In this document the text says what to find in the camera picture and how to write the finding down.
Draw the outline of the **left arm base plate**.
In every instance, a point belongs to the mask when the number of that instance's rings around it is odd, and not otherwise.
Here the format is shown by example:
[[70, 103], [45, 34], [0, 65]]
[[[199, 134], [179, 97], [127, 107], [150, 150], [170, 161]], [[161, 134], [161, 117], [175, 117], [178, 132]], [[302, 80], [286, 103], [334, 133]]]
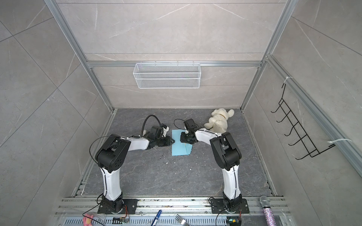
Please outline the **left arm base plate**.
[[98, 214], [135, 214], [137, 208], [137, 199], [120, 199], [110, 201], [108, 199], [102, 200], [100, 207], [97, 211]]

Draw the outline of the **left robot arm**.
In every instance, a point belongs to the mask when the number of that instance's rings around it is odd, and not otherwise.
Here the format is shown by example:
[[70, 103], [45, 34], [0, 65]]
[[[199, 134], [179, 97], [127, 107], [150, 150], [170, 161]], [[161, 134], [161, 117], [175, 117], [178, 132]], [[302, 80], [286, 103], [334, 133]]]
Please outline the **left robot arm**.
[[174, 144], [175, 141], [172, 137], [167, 135], [168, 131], [167, 125], [161, 123], [155, 115], [149, 115], [142, 125], [140, 135], [122, 137], [111, 134], [107, 136], [107, 140], [92, 157], [92, 160], [101, 169], [104, 185], [98, 214], [127, 213], [126, 205], [137, 203], [135, 199], [123, 200], [120, 186], [120, 168], [129, 151], [149, 150], [155, 146], [169, 147]]

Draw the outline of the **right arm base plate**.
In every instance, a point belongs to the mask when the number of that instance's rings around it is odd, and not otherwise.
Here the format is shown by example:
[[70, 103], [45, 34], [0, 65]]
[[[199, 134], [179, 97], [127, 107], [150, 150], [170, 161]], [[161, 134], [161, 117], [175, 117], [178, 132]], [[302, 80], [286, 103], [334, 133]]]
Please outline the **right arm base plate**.
[[211, 206], [211, 211], [213, 214], [219, 213], [241, 213], [241, 214], [249, 214], [249, 206], [246, 199], [237, 200], [236, 202], [228, 203], [225, 199], [216, 199], [210, 197], [208, 202]]

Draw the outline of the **light blue envelope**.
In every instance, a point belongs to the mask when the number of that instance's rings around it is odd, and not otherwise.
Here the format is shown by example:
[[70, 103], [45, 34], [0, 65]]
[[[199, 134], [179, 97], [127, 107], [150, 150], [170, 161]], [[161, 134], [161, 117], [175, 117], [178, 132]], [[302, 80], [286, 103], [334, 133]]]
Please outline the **light blue envelope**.
[[185, 130], [172, 130], [172, 139], [175, 141], [172, 144], [172, 156], [190, 155], [192, 145], [181, 142], [181, 133]]

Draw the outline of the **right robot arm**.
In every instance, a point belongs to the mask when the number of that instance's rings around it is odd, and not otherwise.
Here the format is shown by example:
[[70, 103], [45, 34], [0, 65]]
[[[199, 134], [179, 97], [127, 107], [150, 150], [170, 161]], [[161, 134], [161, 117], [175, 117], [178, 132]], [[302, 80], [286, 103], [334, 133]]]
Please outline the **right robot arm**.
[[232, 135], [229, 132], [217, 133], [202, 128], [193, 119], [184, 120], [183, 124], [186, 131], [181, 133], [180, 142], [191, 145], [203, 142], [211, 146], [214, 159], [223, 175], [223, 208], [228, 212], [236, 211], [242, 203], [238, 179], [242, 154]]

